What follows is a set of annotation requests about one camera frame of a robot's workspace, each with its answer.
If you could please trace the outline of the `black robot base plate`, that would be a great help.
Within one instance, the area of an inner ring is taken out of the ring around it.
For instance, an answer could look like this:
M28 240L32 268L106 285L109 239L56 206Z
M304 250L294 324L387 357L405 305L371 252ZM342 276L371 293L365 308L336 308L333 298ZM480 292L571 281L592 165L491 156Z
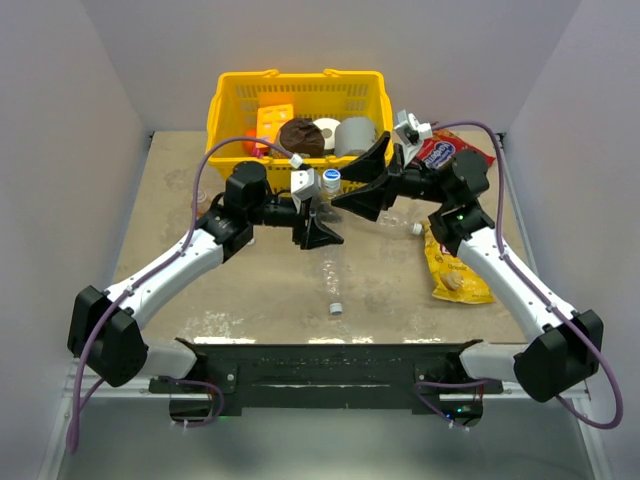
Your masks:
M153 379L171 397L173 419L200 421L208 407L226 416L248 408L389 409L429 414L439 408L471 426L481 398L503 385L473 386L459 355L464 344L191 344L197 362L187 384Z

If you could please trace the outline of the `blue white bottle cap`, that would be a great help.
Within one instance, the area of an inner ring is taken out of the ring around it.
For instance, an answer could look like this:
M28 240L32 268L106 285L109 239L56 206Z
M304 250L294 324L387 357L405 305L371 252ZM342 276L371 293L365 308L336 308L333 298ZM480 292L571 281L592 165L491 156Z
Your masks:
M323 172L322 179L326 185L339 185L341 182L341 173L336 169L327 169Z

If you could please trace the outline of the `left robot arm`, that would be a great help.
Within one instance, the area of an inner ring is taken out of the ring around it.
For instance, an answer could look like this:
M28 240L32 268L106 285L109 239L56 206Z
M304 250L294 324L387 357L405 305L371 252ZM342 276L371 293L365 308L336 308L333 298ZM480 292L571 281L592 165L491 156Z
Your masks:
M229 261L253 238L257 226L285 227L302 250L340 245L317 211L324 193L336 193L341 175L307 165L292 171L284 193L272 191L264 165L239 163L209 209L168 251L105 291L83 289L74 302L68 349L107 384L120 387L136 376L169 376L185 392L200 390L207 368L182 341L151 346L142 332L173 297L203 274Z

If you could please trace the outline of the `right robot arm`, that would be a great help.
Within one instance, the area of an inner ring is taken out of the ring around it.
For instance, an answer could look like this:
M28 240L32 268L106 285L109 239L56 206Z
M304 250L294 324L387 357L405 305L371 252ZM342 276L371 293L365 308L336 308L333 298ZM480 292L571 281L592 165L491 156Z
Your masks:
M395 146L392 158L385 157L390 138L384 133L341 168L345 180L361 186L336 199L335 206L375 221L399 197L439 204L429 217L434 239L481 277L527 341L465 347L445 369L448 386L466 393L480 380L516 382L531 398L546 402L596 374L604 364L602 320L554 294L508 247L478 200L489 188L482 155L463 150L436 170L405 166L401 146Z

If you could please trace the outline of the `orange tea bottle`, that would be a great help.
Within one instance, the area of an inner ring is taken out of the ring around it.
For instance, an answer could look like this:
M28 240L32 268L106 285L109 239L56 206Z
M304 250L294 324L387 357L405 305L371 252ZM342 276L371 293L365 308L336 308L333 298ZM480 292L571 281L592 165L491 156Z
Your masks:
M196 200L194 203L195 210L198 212L198 214L201 214L209 208L209 205L210 203L207 193L203 189L199 188L197 190Z

